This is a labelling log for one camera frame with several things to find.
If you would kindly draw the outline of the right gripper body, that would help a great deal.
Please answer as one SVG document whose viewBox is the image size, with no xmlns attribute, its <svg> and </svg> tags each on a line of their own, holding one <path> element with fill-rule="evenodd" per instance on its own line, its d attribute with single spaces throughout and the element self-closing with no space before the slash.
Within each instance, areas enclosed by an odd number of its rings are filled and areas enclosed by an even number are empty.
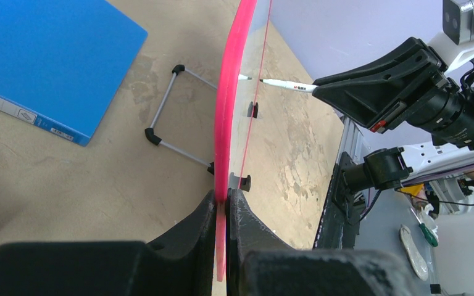
<svg viewBox="0 0 474 296">
<path fill-rule="evenodd" d="M 374 133 L 393 130 L 408 121 L 424 106 L 432 106 L 438 97 L 448 97 L 460 90 L 456 82 L 445 74 L 446 64 L 432 47 L 419 50 L 404 63 L 381 73 L 369 75 L 375 80 L 367 93 L 368 103 L 374 108 L 367 128 Z"/>
</svg>

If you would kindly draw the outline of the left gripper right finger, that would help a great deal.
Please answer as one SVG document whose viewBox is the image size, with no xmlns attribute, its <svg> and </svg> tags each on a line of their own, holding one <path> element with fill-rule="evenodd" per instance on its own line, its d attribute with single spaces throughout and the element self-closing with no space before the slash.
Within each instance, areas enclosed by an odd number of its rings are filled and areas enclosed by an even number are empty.
<svg viewBox="0 0 474 296">
<path fill-rule="evenodd" d="M 240 189 L 225 204 L 227 295 L 418 295 L 398 257 L 377 250 L 297 250 L 251 210 Z"/>
</svg>

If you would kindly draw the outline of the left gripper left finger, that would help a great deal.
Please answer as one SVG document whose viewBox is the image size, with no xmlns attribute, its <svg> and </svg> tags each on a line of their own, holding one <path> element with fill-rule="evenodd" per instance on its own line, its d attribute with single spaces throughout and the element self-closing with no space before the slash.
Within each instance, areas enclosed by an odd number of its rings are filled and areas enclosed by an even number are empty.
<svg viewBox="0 0 474 296">
<path fill-rule="evenodd" d="M 214 193 L 150 242 L 0 245 L 0 295 L 210 295 Z"/>
</svg>

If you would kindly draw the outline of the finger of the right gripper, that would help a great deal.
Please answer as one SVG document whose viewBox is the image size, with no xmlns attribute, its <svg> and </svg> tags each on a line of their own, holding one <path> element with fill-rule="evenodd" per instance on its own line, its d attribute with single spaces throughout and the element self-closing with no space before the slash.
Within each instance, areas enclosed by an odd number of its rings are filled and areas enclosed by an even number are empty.
<svg viewBox="0 0 474 296">
<path fill-rule="evenodd" d="M 366 65 L 316 79 L 312 95 L 370 129 L 403 91 L 445 68 L 431 49 L 395 49 Z"/>
<path fill-rule="evenodd" d="M 414 54 L 418 53 L 419 50 L 422 49 L 425 49 L 426 51 L 430 50 L 430 48 L 421 39 L 410 37 L 383 57 L 346 72 L 318 78 L 314 81 L 314 85 L 323 86 L 325 84 L 378 74 L 383 70 L 389 70 L 399 64 L 404 63 L 408 58 L 411 58 Z"/>
</svg>

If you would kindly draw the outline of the white green marker pen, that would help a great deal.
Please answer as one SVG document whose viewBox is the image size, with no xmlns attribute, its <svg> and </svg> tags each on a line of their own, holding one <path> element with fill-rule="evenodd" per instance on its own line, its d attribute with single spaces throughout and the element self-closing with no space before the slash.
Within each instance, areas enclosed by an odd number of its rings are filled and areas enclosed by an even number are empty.
<svg viewBox="0 0 474 296">
<path fill-rule="evenodd" d="M 299 91 L 303 93 L 312 93 L 313 90 L 317 88 L 317 86 L 314 84 L 304 84 L 304 83 L 297 83 L 293 81 L 284 81 L 284 80 L 275 80 L 275 79 L 260 79 L 259 81 L 261 83 L 264 83 L 270 86 L 275 86 L 275 87 L 283 88 L 283 89 L 290 89 L 293 91 Z"/>
</svg>

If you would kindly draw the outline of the pink framed whiteboard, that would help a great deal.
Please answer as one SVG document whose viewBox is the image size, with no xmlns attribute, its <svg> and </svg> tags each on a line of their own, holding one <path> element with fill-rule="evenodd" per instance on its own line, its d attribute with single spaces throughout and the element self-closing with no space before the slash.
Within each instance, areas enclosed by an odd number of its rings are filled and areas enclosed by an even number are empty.
<svg viewBox="0 0 474 296">
<path fill-rule="evenodd" d="M 229 189 L 239 188 L 260 86 L 271 1 L 240 1 L 222 55 L 214 117 L 216 279 L 226 279 Z"/>
</svg>

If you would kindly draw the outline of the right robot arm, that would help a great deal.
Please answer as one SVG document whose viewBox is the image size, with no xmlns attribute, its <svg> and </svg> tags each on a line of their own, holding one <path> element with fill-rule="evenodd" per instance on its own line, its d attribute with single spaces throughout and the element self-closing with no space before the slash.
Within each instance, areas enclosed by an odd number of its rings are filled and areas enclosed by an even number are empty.
<svg viewBox="0 0 474 296">
<path fill-rule="evenodd" d="M 435 144 L 474 150 L 474 69 L 459 82 L 446 71 L 431 46 L 411 37 L 367 65 L 316 79 L 312 94 L 374 133 L 407 122 Z"/>
</svg>

